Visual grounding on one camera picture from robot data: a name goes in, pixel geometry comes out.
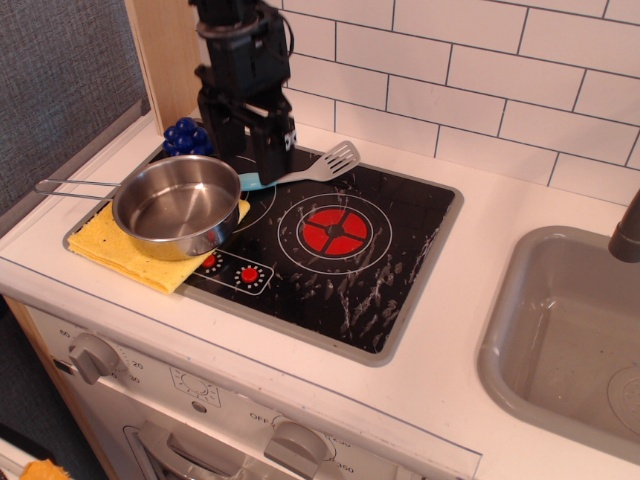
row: faucet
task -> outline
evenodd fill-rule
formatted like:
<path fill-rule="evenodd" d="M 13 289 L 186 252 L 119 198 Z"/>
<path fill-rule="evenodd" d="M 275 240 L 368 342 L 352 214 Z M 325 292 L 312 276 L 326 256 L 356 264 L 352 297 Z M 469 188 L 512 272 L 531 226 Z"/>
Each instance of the faucet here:
<path fill-rule="evenodd" d="M 613 232 L 609 252 L 623 262 L 640 262 L 640 190 Z"/>

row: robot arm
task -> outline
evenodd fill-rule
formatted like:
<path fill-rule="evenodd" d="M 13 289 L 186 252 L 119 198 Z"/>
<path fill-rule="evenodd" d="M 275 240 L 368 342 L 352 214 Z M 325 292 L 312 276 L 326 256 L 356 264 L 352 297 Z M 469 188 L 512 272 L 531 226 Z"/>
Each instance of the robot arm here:
<path fill-rule="evenodd" d="M 197 7 L 198 34 L 211 59 L 211 66 L 196 69 L 204 127 L 222 159 L 244 152 L 248 127 L 260 181 L 271 183 L 291 171 L 296 143 L 291 105 L 282 93 L 292 53 L 285 20 L 262 0 L 189 4 Z"/>

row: white oven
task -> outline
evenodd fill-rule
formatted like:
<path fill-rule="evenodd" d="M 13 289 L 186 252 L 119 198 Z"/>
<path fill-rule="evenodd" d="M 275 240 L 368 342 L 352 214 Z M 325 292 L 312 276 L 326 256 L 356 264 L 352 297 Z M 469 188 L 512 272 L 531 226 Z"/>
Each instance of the white oven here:
<path fill-rule="evenodd" d="M 422 478 L 208 379 L 29 313 L 121 479 Z"/>

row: yellow cloth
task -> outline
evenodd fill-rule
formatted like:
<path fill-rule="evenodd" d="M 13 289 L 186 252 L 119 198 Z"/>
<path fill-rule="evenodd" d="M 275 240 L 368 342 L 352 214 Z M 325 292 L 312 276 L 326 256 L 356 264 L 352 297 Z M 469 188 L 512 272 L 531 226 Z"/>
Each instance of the yellow cloth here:
<path fill-rule="evenodd" d="M 64 469 L 55 466 L 51 460 L 39 460 L 28 463 L 20 480 L 68 480 L 69 475 Z"/>
<path fill-rule="evenodd" d="M 242 220 L 249 203 L 240 200 L 238 207 Z M 205 253 L 187 260 L 166 261 L 143 255 L 116 224 L 111 204 L 69 236 L 69 249 L 166 294 L 173 293 L 209 256 Z"/>

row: spatula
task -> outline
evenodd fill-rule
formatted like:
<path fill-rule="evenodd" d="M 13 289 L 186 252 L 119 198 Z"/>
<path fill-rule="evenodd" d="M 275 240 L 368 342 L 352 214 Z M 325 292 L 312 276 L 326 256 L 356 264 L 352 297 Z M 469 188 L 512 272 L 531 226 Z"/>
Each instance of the spatula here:
<path fill-rule="evenodd" d="M 260 178 L 256 172 L 243 173 L 240 175 L 240 185 L 243 192 L 251 192 L 273 187 L 281 183 L 297 182 L 299 180 L 327 182 L 348 172 L 358 165 L 358 163 L 360 163 L 360 153 L 355 145 L 351 142 L 344 141 L 318 158 L 318 160 L 306 170 L 288 173 L 268 185 L 260 183 Z"/>

